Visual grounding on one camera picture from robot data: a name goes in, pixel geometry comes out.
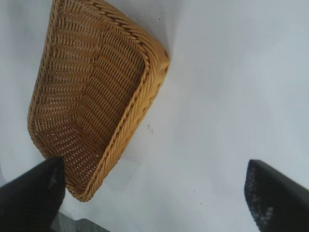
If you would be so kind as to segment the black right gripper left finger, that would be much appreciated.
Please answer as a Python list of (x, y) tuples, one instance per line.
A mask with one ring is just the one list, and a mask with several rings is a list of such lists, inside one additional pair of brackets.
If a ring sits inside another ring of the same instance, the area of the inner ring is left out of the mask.
[(65, 197), (61, 157), (46, 159), (0, 188), (2, 232), (48, 232)]

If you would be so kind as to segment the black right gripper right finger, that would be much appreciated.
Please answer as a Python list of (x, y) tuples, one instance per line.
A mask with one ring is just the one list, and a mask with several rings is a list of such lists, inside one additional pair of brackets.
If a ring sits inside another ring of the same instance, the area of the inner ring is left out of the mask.
[(265, 162), (249, 160), (244, 196), (259, 231), (309, 230), (309, 190)]

